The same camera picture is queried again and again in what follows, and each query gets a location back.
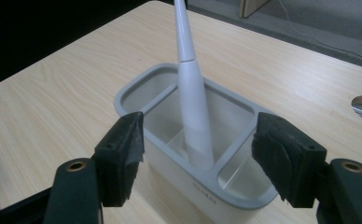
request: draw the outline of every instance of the screw hole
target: screw hole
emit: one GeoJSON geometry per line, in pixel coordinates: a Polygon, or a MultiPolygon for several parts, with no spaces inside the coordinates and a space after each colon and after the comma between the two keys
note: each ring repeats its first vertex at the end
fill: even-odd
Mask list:
{"type": "Polygon", "coordinates": [[[351,162],[351,161],[344,161],[341,163],[341,166],[351,172],[354,173],[362,173],[362,167],[358,165],[357,163],[351,162]]]}
{"type": "Polygon", "coordinates": [[[86,162],[76,161],[67,166],[67,171],[76,172],[76,171],[82,170],[83,168],[85,168],[85,166],[86,166],[86,162]]]}

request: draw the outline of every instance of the wooden table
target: wooden table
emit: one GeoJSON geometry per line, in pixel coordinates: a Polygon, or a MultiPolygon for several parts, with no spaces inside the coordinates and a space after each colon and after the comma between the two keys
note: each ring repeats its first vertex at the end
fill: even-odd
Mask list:
{"type": "MultiPolygon", "coordinates": [[[[328,149],[362,162],[362,67],[189,12],[203,74],[281,117],[328,149]]],[[[118,119],[114,96],[157,63],[176,63],[174,9],[149,2],[0,83],[0,207],[52,185],[59,165],[90,157],[118,119]]],[[[132,197],[106,223],[208,223],[140,166],[132,197]]],[[[315,223],[315,209],[277,197],[251,223],[315,223]]]]}

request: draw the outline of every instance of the electric toothbrush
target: electric toothbrush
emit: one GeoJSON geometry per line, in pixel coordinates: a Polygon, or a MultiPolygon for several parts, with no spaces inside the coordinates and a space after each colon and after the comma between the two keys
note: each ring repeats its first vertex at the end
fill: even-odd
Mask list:
{"type": "Polygon", "coordinates": [[[214,165],[210,122],[201,69],[196,61],[184,0],[174,0],[178,49],[178,92],[189,163],[201,170],[214,165]]]}

